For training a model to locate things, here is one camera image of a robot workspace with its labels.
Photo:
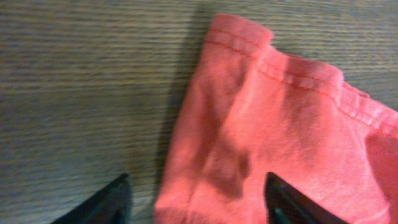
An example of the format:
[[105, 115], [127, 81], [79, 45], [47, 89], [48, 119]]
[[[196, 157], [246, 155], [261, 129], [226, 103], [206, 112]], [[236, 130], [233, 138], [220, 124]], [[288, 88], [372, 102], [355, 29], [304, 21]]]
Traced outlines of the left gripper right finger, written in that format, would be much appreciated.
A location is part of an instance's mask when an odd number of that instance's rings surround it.
[[273, 172], [266, 174], [264, 203], [270, 224], [348, 224]]

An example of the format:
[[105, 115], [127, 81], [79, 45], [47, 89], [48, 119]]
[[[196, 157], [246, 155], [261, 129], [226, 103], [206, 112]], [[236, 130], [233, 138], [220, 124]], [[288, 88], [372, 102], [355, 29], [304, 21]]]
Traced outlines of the orange t-shirt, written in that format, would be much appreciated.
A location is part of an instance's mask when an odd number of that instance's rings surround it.
[[266, 223], [273, 172], [348, 223], [397, 222], [397, 112], [338, 68], [217, 14], [167, 154], [156, 223]]

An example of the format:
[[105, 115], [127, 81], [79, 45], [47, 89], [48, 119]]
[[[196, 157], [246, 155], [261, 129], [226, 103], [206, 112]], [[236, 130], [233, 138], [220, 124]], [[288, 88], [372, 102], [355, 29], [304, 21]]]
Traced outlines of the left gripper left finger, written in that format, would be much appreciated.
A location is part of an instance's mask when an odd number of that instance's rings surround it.
[[121, 174], [52, 224], [128, 224], [131, 210], [131, 180]]

